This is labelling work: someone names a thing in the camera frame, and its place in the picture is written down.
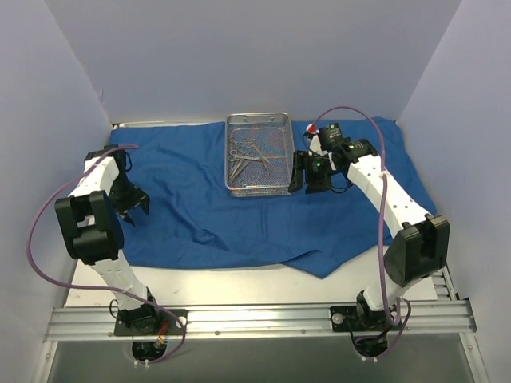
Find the blue surgical drape cloth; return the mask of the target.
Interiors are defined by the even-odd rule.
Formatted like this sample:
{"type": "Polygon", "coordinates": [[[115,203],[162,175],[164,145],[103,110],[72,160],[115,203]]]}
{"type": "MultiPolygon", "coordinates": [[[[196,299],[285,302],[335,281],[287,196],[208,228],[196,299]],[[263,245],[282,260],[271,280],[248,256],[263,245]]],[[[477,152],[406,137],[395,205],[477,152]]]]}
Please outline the blue surgical drape cloth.
{"type": "Polygon", "coordinates": [[[376,245],[390,243],[358,188],[236,198],[224,184],[224,124],[119,128],[111,144],[135,144],[129,179],[150,198],[122,226],[133,266],[168,269],[282,263],[325,278],[376,245]]]}

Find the wire mesh instrument tray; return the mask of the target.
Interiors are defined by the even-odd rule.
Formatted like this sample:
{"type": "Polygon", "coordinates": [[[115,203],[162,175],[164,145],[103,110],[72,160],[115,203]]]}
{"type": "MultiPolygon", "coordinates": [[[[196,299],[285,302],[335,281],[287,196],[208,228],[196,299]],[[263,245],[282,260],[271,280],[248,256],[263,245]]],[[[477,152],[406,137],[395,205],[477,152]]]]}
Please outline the wire mesh instrument tray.
{"type": "Polygon", "coordinates": [[[226,118],[224,142],[224,182],[234,197],[286,195],[293,169],[295,151],[291,119],[286,113],[235,113],[226,118]],[[246,160],[235,178],[229,175],[235,162],[228,161],[231,141],[256,139],[269,161],[267,174],[261,160],[246,160]]]}

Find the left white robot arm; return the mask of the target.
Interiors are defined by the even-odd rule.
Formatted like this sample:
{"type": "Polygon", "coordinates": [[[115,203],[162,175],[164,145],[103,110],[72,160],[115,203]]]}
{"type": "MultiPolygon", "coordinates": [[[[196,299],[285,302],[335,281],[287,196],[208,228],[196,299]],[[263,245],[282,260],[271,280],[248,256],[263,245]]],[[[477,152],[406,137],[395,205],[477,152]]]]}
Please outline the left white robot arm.
{"type": "Polygon", "coordinates": [[[54,209],[71,258],[95,270],[114,289],[119,319],[132,322],[142,334],[153,334],[160,328],[160,312],[123,252],[120,221],[133,226],[129,213],[140,208],[148,214],[150,204],[149,195],[128,178],[132,163],[127,149],[113,144],[89,152],[84,177],[68,196],[55,201],[54,209]]]}

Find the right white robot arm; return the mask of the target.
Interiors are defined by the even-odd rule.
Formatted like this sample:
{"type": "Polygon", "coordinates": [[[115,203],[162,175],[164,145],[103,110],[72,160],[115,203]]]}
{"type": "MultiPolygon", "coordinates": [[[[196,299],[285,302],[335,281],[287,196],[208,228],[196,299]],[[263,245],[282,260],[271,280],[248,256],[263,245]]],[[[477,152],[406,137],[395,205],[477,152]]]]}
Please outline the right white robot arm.
{"type": "Polygon", "coordinates": [[[412,286],[446,266],[450,224],[420,206],[388,172],[384,155],[368,140],[351,140],[339,124],[307,126],[306,151],[293,155],[290,192],[333,190],[331,178],[344,176],[378,211],[378,230],[389,231],[388,247],[378,248],[379,281],[358,296],[355,320],[373,329],[412,286]]]}

